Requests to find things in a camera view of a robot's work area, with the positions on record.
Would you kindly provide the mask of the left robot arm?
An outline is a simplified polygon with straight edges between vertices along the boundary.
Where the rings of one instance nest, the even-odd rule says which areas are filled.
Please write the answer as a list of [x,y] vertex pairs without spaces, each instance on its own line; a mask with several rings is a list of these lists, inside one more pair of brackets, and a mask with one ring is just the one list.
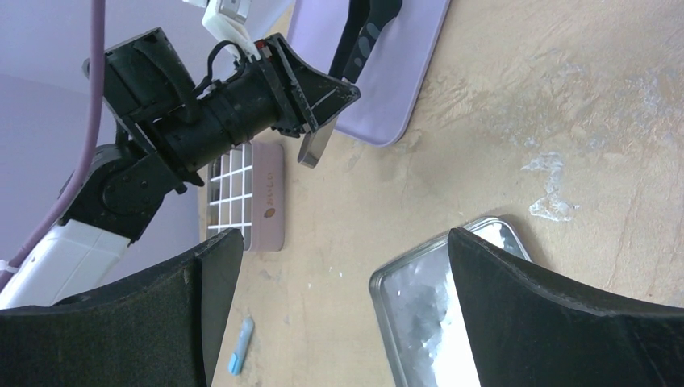
[[75,198],[26,258],[6,266],[1,307],[51,306],[98,286],[170,192],[266,129],[298,138],[357,101],[360,90],[307,64],[279,33],[239,48],[227,80],[191,79],[157,27],[104,53],[104,101],[117,123],[95,149]]

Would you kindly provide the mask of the silver metal box lid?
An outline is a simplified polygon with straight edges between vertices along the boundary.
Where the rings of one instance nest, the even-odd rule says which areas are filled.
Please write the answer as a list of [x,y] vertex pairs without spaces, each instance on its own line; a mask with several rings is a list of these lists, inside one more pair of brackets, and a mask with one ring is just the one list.
[[369,280],[397,386],[478,386],[444,232],[376,270]]

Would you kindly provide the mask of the black metal tongs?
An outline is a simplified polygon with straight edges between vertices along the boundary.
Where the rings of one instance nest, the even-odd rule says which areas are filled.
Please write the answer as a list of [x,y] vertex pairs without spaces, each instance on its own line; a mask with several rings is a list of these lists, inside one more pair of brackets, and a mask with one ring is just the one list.
[[[402,0],[350,0],[348,16],[332,59],[328,75],[357,82],[382,29],[398,16]],[[307,133],[298,163],[313,169],[319,163],[335,129],[337,119],[313,133]]]

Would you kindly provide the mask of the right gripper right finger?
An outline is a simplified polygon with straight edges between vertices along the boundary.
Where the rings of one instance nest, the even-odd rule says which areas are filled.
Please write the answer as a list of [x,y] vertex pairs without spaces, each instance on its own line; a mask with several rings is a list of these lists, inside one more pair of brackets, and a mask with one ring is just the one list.
[[681,308],[582,284],[464,228],[448,256],[481,385],[682,385]]

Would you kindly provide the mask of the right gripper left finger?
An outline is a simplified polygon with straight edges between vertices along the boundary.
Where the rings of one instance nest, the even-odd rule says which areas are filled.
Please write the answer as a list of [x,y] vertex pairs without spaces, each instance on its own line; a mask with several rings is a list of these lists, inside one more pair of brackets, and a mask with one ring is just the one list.
[[52,306],[3,310],[2,385],[210,385],[243,254],[227,229]]

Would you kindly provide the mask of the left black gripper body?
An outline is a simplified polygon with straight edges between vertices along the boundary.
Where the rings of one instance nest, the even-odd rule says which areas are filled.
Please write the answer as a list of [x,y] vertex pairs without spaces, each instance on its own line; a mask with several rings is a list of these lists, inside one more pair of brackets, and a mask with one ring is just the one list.
[[361,98],[356,85],[310,66],[282,34],[255,45],[260,59],[230,40],[213,47],[213,56],[221,51],[233,56],[234,73],[213,81],[213,95],[228,102],[231,117],[224,126],[234,146],[268,128],[295,139],[312,135]]

